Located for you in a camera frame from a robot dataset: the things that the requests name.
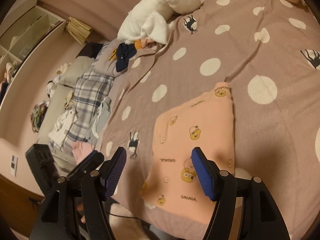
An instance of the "black cable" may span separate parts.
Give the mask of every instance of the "black cable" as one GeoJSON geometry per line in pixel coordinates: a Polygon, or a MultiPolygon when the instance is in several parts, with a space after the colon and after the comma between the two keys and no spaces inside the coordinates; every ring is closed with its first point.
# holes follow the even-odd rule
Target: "black cable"
{"type": "Polygon", "coordinates": [[[107,211],[106,211],[106,213],[107,213],[107,214],[109,214],[109,215],[111,215],[111,216],[115,216],[115,217],[120,217],[120,218],[133,218],[133,219],[139,219],[139,220],[140,220],[140,218],[136,218],[136,217],[126,217],[126,216],[119,216],[119,215],[115,215],[115,214],[109,213],[109,212],[107,212],[107,211]]]}

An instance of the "clamp screw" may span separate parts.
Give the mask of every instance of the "clamp screw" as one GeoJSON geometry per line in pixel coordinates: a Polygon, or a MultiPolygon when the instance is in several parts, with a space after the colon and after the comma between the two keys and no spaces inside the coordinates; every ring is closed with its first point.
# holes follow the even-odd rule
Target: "clamp screw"
{"type": "Polygon", "coordinates": [[[59,177],[58,178],[58,183],[63,183],[66,181],[66,178],[65,177],[59,177]]]}
{"type": "Polygon", "coordinates": [[[90,172],[90,175],[91,175],[92,177],[98,176],[98,175],[99,175],[99,171],[97,171],[97,170],[91,171],[91,172],[90,172]]]}

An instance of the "navy cloth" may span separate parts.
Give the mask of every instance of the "navy cloth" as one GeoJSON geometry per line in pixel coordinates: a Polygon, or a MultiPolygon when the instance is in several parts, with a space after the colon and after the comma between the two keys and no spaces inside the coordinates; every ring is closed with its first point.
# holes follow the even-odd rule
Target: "navy cloth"
{"type": "Polygon", "coordinates": [[[99,54],[100,50],[102,49],[103,44],[95,43],[95,42],[88,42],[83,49],[79,52],[79,54],[76,56],[87,56],[87,57],[93,57],[96,58],[99,54]]]}
{"type": "Polygon", "coordinates": [[[7,81],[2,82],[1,84],[1,91],[0,91],[0,105],[2,103],[2,100],[4,98],[5,93],[7,92],[7,88],[9,86],[9,83],[7,81]]]}
{"type": "Polygon", "coordinates": [[[129,59],[136,55],[137,50],[134,44],[127,45],[125,43],[121,43],[118,46],[116,55],[117,55],[117,62],[116,62],[116,70],[117,72],[121,72],[128,67],[129,59]]]}

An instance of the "bedsheet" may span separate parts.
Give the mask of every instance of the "bedsheet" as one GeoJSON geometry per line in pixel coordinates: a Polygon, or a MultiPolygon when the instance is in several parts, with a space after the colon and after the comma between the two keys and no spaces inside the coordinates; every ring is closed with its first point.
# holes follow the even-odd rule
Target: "bedsheet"
{"type": "Polygon", "coordinates": [[[234,102],[235,175],[260,176],[291,238],[301,239],[320,209],[319,51],[318,22],[286,0],[205,0],[177,18],[153,60],[130,62],[103,134],[106,158],[119,146],[128,152],[114,198],[171,235],[202,239],[207,225],[144,202],[140,191],[157,117],[225,81],[234,102]]]}

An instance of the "white towel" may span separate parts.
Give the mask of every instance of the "white towel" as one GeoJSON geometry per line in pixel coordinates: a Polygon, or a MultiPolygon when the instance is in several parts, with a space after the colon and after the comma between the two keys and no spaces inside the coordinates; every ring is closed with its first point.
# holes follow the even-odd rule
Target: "white towel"
{"type": "Polygon", "coordinates": [[[133,44],[135,40],[150,38],[160,44],[167,44],[173,26],[167,21],[173,13],[192,13],[200,5],[200,0],[142,0],[122,23],[118,40],[133,44]]]}
{"type": "Polygon", "coordinates": [[[65,111],[55,123],[52,131],[48,134],[55,145],[63,147],[63,143],[67,137],[70,127],[74,122],[78,121],[75,109],[65,111]]]}

